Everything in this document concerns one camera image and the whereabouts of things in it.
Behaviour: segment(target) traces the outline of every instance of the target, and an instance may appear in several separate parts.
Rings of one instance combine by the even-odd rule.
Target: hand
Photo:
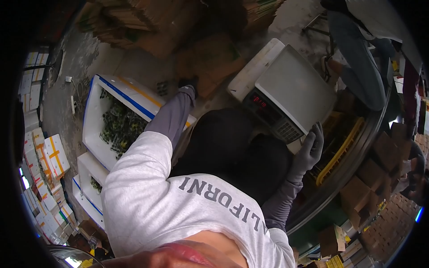
[[[313,125],[310,132],[302,144],[301,149],[295,155],[293,168],[298,172],[307,172],[319,162],[323,151],[323,129],[322,124],[317,122]]]

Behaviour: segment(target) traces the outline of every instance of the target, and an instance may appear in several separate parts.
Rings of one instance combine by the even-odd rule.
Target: green produce
[[[118,153],[116,159],[119,159],[143,133],[148,122],[104,89],[100,98],[112,100],[112,106],[103,114],[104,129],[100,138],[111,143],[110,149]]]

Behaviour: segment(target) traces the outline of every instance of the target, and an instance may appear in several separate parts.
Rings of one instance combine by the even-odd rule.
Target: white styrofoam box
[[[28,131],[24,135],[24,153],[30,152],[32,150],[34,150],[33,137],[31,135],[31,131]]]
[[[29,132],[39,127],[39,116],[37,110],[24,113],[25,132]]]
[[[45,137],[43,136],[43,130],[41,127],[38,127],[31,132],[33,136],[34,145],[36,147],[45,142]]]
[[[34,181],[36,181],[36,177],[40,176],[40,167],[39,162],[37,161],[36,151],[30,150],[25,154],[25,161],[27,162],[28,168],[30,169],[30,173]]]
[[[43,202],[45,203],[46,207],[49,211],[54,211],[57,209],[57,203],[55,202],[55,199],[48,191],[48,187],[46,186],[45,182],[43,180],[40,180],[37,184],[37,189],[39,190],[40,196],[42,197]]]
[[[27,190],[24,191],[25,199],[27,201],[28,207],[30,208],[31,212],[34,215],[38,215],[39,214],[39,208],[37,207],[37,204],[34,201],[33,197],[31,196],[30,192],[31,192],[30,188],[28,188]]]
[[[353,268],[354,264],[351,262],[351,259],[348,259],[343,263],[344,268]]]
[[[109,110],[111,101],[100,99],[102,89],[112,94],[146,121],[150,122],[158,113],[165,101],[147,87],[129,78],[112,75],[95,75],[90,84],[90,92],[85,109],[82,140],[87,149],[109,171],[117,162],[116,152],[110,150],[100,133],[104,128],[103,114]],[[196,119],[189,115],[184,129],[193,124]]]
[[[21,95],[22,110],[24,113],[30,111],[30,93]]]
[[[21,80],[21,95],[30,93],[32,79],[33,70],[24,71]]]
[[[79,177],[80,175],[78,174],[73,178],[73,195],[91,219],[93,219],[101,229],[105,230],[103,213],[84,196],[79,186]]]
[[[65,217],[67,217],[67,221],[73,228],[76,228],[78,226],[75,214],[73,213],[73,210],[69,207],[69,205],[64,204],[61,208],[61,212],[64,214]]]
[[[28,53],[27,60],[25,61],[25,67],[31,67],[36,64],[37,56],[39,53],[37,51]]]
[[[78,157],[78,172],[81,191],[100,211],[103,211],[100,194],[92,186],[91,178],[94,178],[103,186],[109,172],[90,152],[86,152]]]
[[[40,99],[40,82],[33,82],[30,89],[30,110],[37,109],[39,107]]]
[[[69,161],[66,157],[63,145],[61,143],[60,135],[56,134],[45,139],[45,146],[48,155],[47,157],[51,160],[55,177],[62,176],[67,170],[70,169]]]
[[[341,258],[343,261],[347,261],[350,259],[356,252],[358,252],[362,248],[362,244],[356,239],[353,243],[347,246],[346,251],[341,252]]]
[[[48,60],[48,56],[48,53],[39,53],[39,55],[37,56],[36,65],[45,65],[46,61]],[[45,68],[34,69],[32,81],[42,80],[44,71]]]

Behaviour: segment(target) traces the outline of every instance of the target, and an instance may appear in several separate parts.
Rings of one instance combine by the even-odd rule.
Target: jeans
[[[195,126],[170,177],[215,175],[262,205],[284,182],[293,154],[272,136],[259,134],[249,143],[252,130],[251,122],[239,110],[209,111]]]
[[[334,38],[348,66],[344,65],[340,75],[350,91],[373,111],[383,109],[386,104],[386,94],[383,80],[368,43],[376,47],[383,63],[395,56],[395,49],[389,39],[374,39],[367,41],[358,26],[346,15],[340,12],[328,11],[329,31]]]

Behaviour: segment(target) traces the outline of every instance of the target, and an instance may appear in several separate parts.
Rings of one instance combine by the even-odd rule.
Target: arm
[[[279,228],[286,232],[284,225],[289,216],[292,202],[302,189],[302,178],[320,160],[323,150],[323,130],[318,122],[296,154],[286,180],[279,190],[262,205],[267,228]]]
[[[173,151],[182,134],[190,109],[195,107],[196,87],[190,83],[180,87],[178,93],[161,107],[155,118],[145,128],[145,131],[158,132],[167,136],[172,143]]]

